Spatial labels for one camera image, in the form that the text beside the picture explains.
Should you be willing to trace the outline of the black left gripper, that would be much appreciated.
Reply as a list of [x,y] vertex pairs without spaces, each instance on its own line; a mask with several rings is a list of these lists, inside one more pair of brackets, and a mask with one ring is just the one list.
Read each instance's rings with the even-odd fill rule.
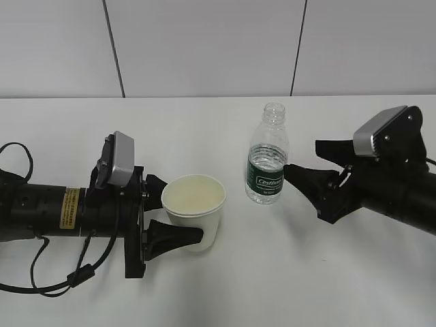
[[[144,231],[144,261],[140,242],[143,217],[142,166],[136,166],[128,184],[117,187],[106,184],[97,186],[98,169],[91,172],[89,188],[84,203],[84,230],[93,230],[97,237],[108,237],[109,243],[102,256],[92,265],[97,270],[108,258],[117,238],[123,239],[125,278],[139,279],[144,276],[146,264],[164,253],[196,245],[201,242],[204,232],[200,228],[175,226],[151,220]],[[162,193],[167,182],[154,174],[145,179],[145,210],[163,208]]]

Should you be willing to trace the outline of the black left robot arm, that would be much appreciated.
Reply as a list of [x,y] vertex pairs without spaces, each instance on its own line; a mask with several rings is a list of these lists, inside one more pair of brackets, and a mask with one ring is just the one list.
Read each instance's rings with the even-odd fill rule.
[[97,187],[97,172],[88,188],[35,185],[18,176],[1,180],[1,241],[35,236],[86,236],[122,238],[125,277],[143,277],[146,262],[187,245],[196,245],[204,232],[150,220],[144,213],[162,208],[166,183],[155,175],[143,176],[136,166],[128,184]]

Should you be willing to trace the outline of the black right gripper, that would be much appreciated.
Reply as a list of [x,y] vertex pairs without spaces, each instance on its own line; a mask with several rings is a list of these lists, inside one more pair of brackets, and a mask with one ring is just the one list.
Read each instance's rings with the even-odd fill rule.
[[343,171],[287,164],[283,172],[318,219],[340,219],[367,208],[401,223],[429,222],[428,157],[423,163],[358,157],[352,140],[316,140],[315,154]]

